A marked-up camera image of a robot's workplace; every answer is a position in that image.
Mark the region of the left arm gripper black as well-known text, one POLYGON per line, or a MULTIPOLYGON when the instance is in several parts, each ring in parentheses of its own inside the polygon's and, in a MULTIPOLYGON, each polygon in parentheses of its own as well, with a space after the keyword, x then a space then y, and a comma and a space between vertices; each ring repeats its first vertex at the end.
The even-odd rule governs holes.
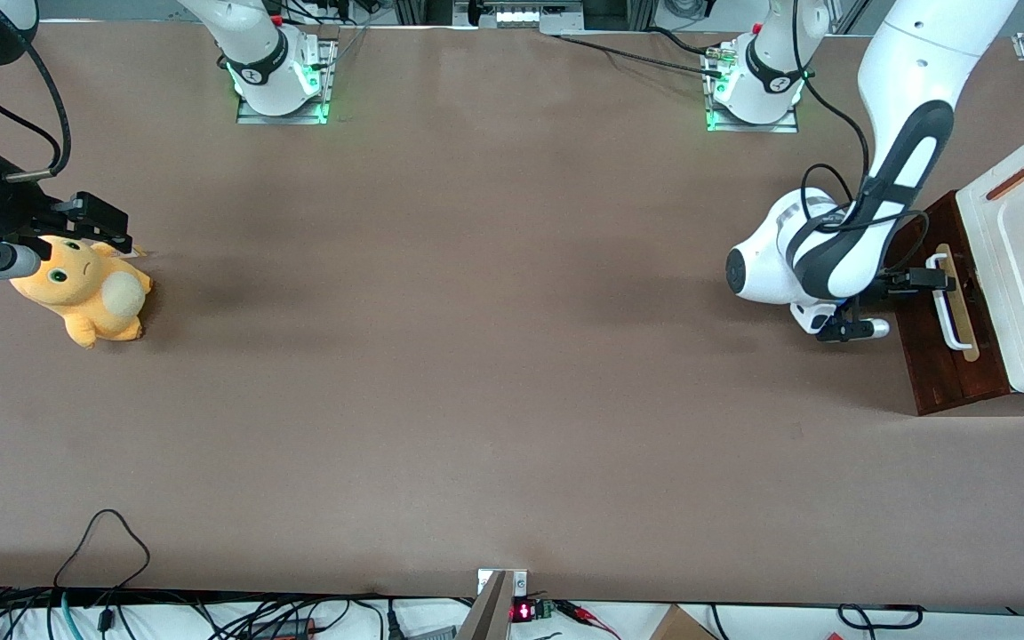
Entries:
POLYGON ((943 268, 913 267, 877 273, 866 288, 866 309, 891 313, 904 300, 918 294, 950 294, 956 290, 956 279, 943 268))

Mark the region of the right arm gripper black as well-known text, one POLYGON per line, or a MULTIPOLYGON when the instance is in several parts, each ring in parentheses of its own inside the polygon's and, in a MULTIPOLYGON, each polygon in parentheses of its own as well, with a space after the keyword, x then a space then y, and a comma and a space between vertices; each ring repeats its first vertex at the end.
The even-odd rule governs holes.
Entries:
POLYGON ((133 255, 129 215, 91 193, 75 193, 68 200, 50 197, 35 182, 11 183, 5 174, 17 167, 0 158, 0 242, 16 243, 20 236, 73 232, 99 255, 133 255))

